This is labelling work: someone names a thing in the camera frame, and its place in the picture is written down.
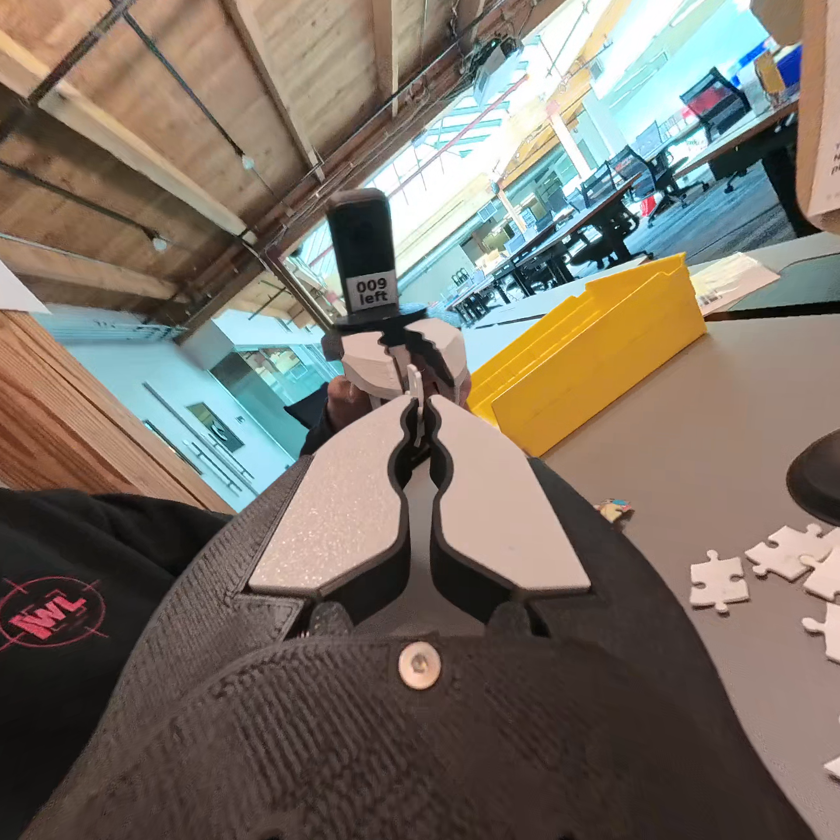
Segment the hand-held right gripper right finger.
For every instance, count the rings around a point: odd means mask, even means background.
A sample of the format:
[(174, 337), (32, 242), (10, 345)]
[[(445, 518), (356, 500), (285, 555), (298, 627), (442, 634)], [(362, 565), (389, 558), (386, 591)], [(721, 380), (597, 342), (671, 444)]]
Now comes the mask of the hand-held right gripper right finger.
[(437, 591), (483, 624), (504, 603), (588, 593), (591, 579), (520, 447), (441, 395), (427, 401), (425, 427)]

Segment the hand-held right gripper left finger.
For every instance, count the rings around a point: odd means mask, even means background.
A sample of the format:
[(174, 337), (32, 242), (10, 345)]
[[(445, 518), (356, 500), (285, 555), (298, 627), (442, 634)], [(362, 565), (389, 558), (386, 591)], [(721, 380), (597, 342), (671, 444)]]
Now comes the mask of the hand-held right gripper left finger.
[(418, 400), (401, 395), (320, 447), (259, 556), (252, 592), (337, 602), (356, 624), (403, 593), (417, 422)]

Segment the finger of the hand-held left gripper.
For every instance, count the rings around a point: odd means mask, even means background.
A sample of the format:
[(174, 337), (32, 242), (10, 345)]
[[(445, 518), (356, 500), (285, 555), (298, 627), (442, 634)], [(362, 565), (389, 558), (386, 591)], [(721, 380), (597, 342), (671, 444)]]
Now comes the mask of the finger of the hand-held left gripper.
[(344, 376), (369, 397), (388, 402), (407, 392), (406, 375), (383, 329), (330, 330), (322, 336), (322, 353), (326, 361), (340, 362)]
[(461, 330), (440, 318), (426, 318), (406, 327), (406, 347), (423, 360), (444, 397), (468, 395), (469, 369)]

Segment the yellow plastic bin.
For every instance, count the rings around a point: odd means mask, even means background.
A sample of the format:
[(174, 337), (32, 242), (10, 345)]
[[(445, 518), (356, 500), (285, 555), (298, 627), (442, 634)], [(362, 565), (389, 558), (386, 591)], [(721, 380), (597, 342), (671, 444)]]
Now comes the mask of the yellow plastic bin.
[(543, 456), (707, 333), (684, 254), (589, 281), (471, 375), (469, 409)]

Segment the pile of white puzzle pieces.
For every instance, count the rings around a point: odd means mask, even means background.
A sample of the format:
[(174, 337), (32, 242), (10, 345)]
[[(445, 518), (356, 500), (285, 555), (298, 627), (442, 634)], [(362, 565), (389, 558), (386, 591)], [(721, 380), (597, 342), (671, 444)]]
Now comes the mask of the pile of white puzzle pieces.
[[(801, 619), (802, 630), (820, 637), (827, 661), (839, 661), (838, 527), (826, 531), (810, 523), (804, 530), (783, 526), (745, 551), (753, 574), (761, 580), (774, 575), (788, 583), (801, 582), (804, 593), (824, 605), (821, 618)], [(713, 610), (728, 616), (731, 605), (750, 600), (742, 558), (722, 558), (707, 551), (707, 560), (689, 568), (689, 604), (695, 610)]]

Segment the person's left hand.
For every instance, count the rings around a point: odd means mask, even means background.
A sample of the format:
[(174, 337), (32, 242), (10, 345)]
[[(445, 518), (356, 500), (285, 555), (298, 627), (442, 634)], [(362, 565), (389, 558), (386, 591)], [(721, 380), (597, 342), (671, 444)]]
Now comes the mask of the person's left hand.
[(328, 385), (326, 417), (337, 434), (371, 413), (371, 397), (345, 375), (334, 377)]

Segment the long dark office desk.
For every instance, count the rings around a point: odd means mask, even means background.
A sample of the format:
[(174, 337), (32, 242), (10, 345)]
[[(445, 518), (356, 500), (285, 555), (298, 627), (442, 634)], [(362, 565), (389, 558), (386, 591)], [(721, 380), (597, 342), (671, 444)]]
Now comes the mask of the long dark office desk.
[(605, 196), (596, 205), (573, 215), (564, 223), (556, 224), (554, 231), (537, 245), (525, 245), (521, 255), (506, 259), (491, 273), (491, 283), (502, 282), (506, 277), (513, 277), (516, 285), (523, 293), (530, 297), (535, 294), (532, 287), (533, 275), (542, 269), (547, 269), (556, 286), (570, 283), (574, 280), (571, 268), (585, 263), (582, 252), (577, 255), (571, 253), (575, 239), (580, 238), (587, 229), (596, 231), (600, 237), (596, 241), (584, 244), (586, 248), (594, 249), (593, 261), (602, 265), (621, 266), (632, 259), (654, 256), (646, 251), (632, 253), (626, 244), (627, 237), (633, 233), (639, 224), (639, 217), (630, 213), (624, 204), (624, 197), (639, 181), (640, 175), (617, 190)]

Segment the grey ceiling unit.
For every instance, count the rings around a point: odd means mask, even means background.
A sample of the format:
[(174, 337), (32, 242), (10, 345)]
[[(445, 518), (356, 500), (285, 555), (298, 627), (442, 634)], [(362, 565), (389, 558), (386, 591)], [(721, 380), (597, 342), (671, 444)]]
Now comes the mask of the grey ceiling unit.
[(485, 108), (509, 89), (523, 50), (522, 41), (513, 36), (495, 36), (478, 50), (469, 66), (476, 105)]

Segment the white barcode paper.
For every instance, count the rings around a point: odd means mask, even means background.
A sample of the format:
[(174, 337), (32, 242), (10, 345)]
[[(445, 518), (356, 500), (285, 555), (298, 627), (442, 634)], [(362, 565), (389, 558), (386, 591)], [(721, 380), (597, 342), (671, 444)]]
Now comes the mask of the white barcode paper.
[(696, 302), (704, 318), (728, 309), (780, 277), (779, 273), (743, 253), (710, 262), (704, 267), (689, 268)]

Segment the black round stand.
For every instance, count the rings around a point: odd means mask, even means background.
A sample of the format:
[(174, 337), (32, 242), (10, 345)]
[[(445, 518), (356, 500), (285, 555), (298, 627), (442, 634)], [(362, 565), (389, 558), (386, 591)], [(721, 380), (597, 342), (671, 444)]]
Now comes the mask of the black round stand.
[(786, 487), (799, 508), (839, 526), (839, 430), (819, 438), (796, 456), (786, 474)]

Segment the wooden office desk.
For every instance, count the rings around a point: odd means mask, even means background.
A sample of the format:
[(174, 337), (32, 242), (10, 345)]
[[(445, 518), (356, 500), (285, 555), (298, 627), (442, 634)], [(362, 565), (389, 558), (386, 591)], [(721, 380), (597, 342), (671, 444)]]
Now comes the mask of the wooden office desk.
[(681, 165), (675, 178), (708, 169), (713, 181), (724, 181), (728, 189), (740, 173), (768, 155), (795, 146), (800, 96), (796, 93), (781, 105), (762, 113), (751, 112), (712, 141), (700, 155)]

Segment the black desk pad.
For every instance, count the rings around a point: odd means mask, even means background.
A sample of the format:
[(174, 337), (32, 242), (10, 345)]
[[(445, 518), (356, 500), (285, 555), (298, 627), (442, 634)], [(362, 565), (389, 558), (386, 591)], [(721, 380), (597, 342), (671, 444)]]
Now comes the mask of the black desk pad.
[(779, 279), (730, 309), (721, 320), (777, 319), (839, 313), (839, 254), (800, 260), (782, 269)]

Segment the wooden instruction board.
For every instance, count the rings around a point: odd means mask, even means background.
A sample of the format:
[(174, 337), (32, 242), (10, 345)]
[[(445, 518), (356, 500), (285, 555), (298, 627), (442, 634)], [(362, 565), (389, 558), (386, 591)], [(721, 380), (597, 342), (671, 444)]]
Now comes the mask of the wooden instruction board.
[(796, 193), (806, 218), (839, 234), (839, 2), (804, 1)]

